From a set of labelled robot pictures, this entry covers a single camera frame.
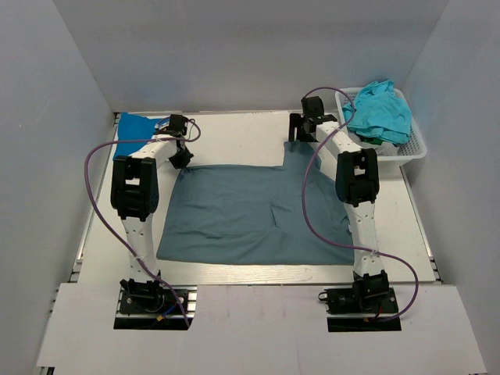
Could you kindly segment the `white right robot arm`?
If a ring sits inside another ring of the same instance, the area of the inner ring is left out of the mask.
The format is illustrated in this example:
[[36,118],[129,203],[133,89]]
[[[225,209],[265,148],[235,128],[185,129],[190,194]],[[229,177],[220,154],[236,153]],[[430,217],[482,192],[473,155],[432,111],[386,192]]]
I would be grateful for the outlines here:
[[289,139],[319,142],[336,159],[335,191],[348,214],[354,246],[355,279],[374,277],[383,269],[375,227],[375,201],[380,190],[377,154],[362,148],[326,114],[318,96],[302,98],[302,114],[290,116]]

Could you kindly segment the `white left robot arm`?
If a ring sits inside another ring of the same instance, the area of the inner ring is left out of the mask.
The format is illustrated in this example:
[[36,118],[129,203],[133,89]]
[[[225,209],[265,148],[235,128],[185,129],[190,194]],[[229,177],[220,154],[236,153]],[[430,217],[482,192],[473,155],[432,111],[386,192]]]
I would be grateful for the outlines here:
[[130,266],[135,277],[155,276],[157,265],[152,217],[159,205],[158,168],[167,163],[180,170],[188,166],[193,154],[186,144],[191,121],[173,114],[155,125],[150,142],[113,160],[111,205],[116,210],[132,248]]

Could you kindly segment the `grey-blue t shirt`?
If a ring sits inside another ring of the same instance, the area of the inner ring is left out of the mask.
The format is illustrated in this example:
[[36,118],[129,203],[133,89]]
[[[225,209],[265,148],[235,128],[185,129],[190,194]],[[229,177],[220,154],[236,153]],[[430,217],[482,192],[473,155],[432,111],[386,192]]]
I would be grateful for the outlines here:
[[157,257],[229,265],[354,262],[345,207],[305,142],[285,142],[280,166],[181,170]]

